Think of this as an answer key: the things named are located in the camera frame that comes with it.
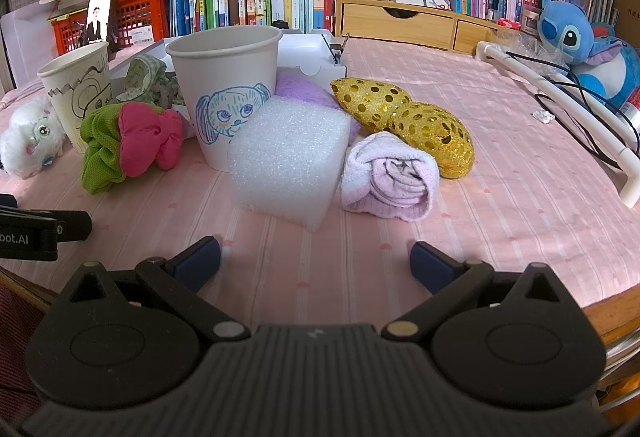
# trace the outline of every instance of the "paper cup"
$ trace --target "paper cup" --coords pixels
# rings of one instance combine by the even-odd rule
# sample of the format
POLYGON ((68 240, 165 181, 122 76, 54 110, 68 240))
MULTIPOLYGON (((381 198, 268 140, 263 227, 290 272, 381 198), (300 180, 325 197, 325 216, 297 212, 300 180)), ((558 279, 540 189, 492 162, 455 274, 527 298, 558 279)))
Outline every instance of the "paper cup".
POLYGON ((107 46, 107 42, 98 42, 79 47, 38 71, 62 128, 81 154, 86 149, 80 139, 82 120, 111 100, 107 46))
POLYGON ((166 52, 207 164, 228 172, 229 142, 273 94, 282 31, 269 26, 209 29, 166 52))

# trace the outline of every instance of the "white foam block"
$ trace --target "white foam block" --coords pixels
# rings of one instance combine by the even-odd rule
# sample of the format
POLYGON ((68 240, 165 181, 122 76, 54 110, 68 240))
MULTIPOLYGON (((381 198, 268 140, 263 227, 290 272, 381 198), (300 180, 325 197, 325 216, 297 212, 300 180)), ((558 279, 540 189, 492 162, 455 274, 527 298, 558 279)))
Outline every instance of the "white foam block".
POLYGON ((229 144, 229 173, 241 208, 316 231, 338 186, 351 116, 272 97, 229 144))

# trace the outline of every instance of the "pink fabric flower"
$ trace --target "pink fabric flower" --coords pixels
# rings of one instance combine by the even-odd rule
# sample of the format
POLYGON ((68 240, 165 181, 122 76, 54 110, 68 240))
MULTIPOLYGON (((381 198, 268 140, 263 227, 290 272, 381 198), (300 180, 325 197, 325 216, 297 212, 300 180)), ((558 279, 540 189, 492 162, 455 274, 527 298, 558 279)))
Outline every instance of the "pink fabric flower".
POLYGON ((175 110, 157 114, 145 103, 130 102, 120 109, 120 168, 127 177, 137 177, 156 161, 161 170, 171 170, 180 158, 182 119, 175 110))

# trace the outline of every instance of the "drawer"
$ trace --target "drawer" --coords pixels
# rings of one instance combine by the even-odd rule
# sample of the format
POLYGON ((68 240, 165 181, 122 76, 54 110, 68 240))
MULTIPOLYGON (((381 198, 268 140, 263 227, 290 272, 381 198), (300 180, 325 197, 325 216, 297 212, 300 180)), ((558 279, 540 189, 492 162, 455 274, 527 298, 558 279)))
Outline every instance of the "drawer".
POLYGON ((456 39, 453 42, 453 50, 466 54, 475 54, 478 42, 489 40, 492 30, 489 27, 479 26, 464 20, 458 21, 456 39))
POLYGON ((416 13, 408 18, 397 18, 379 6, 344 4, 342 34, 377 40, 416 43, 448 49, 454 21, 447 16, 416 13))

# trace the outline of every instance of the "bookshelf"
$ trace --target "bookshelf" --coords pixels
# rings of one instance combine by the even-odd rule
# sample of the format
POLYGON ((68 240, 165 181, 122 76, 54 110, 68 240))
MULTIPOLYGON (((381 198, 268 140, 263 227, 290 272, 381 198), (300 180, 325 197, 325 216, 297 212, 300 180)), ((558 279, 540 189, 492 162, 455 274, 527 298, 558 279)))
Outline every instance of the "bookshelf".
POLYGON ((336 0, 335 35, 413 43, 474 55, 478 42, 498 31, 487 20, 452 11, 398 4, 387 0, 336 0))

